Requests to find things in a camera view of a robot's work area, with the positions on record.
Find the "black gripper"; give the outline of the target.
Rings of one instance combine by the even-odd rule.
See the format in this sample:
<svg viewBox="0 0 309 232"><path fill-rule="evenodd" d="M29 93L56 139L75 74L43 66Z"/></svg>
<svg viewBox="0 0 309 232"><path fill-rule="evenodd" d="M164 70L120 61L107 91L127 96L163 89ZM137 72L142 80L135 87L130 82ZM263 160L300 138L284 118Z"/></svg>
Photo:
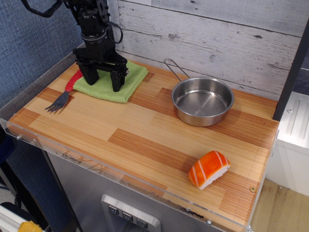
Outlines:
<svg viewBox="0 0 309 232"><path fill-rule="evenodd" d="M73 54L76 56L76 63L79 66L83 77L89 85L98 81L98 71L103 70L110 73L112 88L114 92L120 91L125 83L125 77L129 73L127 60L119 55L115 50L115 45L120 43L114 40L111 26L103 29L97 35L81 34L85 47L76 48Z"/></svg>

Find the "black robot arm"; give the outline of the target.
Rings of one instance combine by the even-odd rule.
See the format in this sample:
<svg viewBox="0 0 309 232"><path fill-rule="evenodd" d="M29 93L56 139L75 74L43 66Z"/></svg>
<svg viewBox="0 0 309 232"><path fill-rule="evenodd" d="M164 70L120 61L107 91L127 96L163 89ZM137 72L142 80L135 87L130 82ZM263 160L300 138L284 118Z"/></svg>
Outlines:
<svg viewBox="0 0 309 232"><path fill-rule="evenodd" d="M65 0L77 25L81 28L84 48L76 48L73 54L86 82L95 84L99 79L98 71L110 74L112 88L118 92L128 74L127 60L115 50L115 45L123 39L115 40L113 28L119 25L110 21L110 13L105 0Z"/></svg>

